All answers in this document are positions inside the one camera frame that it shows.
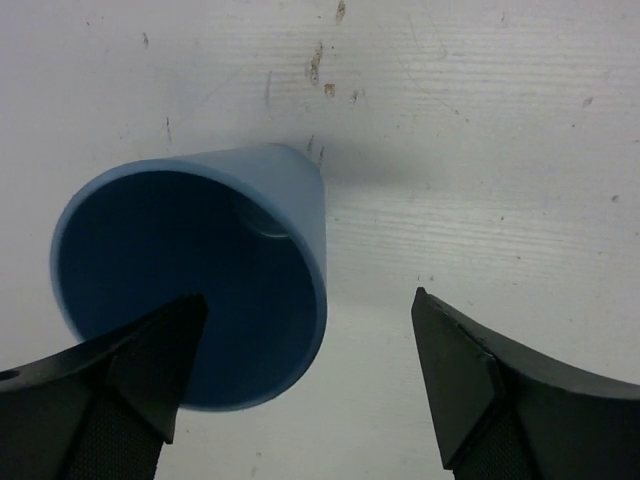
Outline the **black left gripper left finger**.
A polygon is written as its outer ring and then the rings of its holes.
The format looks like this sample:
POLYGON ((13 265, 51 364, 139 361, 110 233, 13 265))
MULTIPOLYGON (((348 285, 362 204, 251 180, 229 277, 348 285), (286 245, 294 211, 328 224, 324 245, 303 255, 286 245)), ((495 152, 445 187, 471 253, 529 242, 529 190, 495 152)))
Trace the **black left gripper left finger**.
POLYGON ((152 479, 207 320, 201 294, 1 373, 4 479, 152 479))

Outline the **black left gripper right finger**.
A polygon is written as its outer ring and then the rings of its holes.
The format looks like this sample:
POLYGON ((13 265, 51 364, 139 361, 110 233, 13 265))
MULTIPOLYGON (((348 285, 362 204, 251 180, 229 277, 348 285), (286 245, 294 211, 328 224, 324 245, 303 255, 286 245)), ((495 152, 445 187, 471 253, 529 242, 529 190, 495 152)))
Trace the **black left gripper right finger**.
POLYGON ((553 359, 418 288, 411 318, 457 479, 636 479, 639 387, 553 359))

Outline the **light blue plastic cup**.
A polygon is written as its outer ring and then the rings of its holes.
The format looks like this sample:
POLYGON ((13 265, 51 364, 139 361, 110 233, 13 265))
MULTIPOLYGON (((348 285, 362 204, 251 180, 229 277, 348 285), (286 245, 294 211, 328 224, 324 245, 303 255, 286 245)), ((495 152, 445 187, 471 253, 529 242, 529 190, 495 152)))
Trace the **light blue plastic cup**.
POLYGON ((271 144, 139 160, 85 184, 59 217, 54 296, 88 340, 185 295, 208 317, 186 408, 235 411, 292 387, 328 320, 325 185, 271 144))

